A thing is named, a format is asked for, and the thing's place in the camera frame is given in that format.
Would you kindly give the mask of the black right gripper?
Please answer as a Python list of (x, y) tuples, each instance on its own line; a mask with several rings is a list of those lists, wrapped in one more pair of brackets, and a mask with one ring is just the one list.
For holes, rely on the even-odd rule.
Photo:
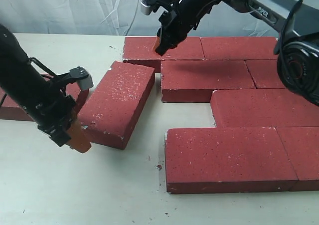
[(168, 50), (176, 48), (187, 38), (189, 23), (183, 21), (174, 9), (164, 11), (159, 17), (159, 22), (160, 28), (157, 31), (153, 51), (163, 56)]

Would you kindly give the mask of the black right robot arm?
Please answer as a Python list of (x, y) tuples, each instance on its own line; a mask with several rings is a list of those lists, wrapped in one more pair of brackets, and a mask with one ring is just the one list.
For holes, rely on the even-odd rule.
[(164, 55), (176, 48), (220, 2), (262, 20), (279, 34), (274, 54), (281, 82), (290, 92), (318, 105), (319, 11), (301, 0), (142, 0), (146, 15), (164, 8), (155, 52)]

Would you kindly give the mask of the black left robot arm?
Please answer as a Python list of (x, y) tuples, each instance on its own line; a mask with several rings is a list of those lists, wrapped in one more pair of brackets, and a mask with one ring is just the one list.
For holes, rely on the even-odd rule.
[(85, 153), (91, 143), (78, 122), (75, 100), (66, 94), (66, 86), (73, 83), (77, 83), (81, 91), (93, 87), (92, 77), (83, 67), (57, 75), (37, 58), (28, 57), (15, 35), (1, 25), (1, 89), (55, 144)]

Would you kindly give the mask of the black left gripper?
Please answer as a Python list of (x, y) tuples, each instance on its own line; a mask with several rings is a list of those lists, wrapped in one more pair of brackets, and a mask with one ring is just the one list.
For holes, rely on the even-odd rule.
[(35, 107), (39, 113), (35, 120), (37, 128), (59, 147), (66, 144), (79, 153), (88, 152), (91, 143), (77, 119), (77, 114), (86, 103), (88, 95), (89, 90), (77, 88), (75, 100), (72, 96), (66, 95), (49, 104), (39, 103)]

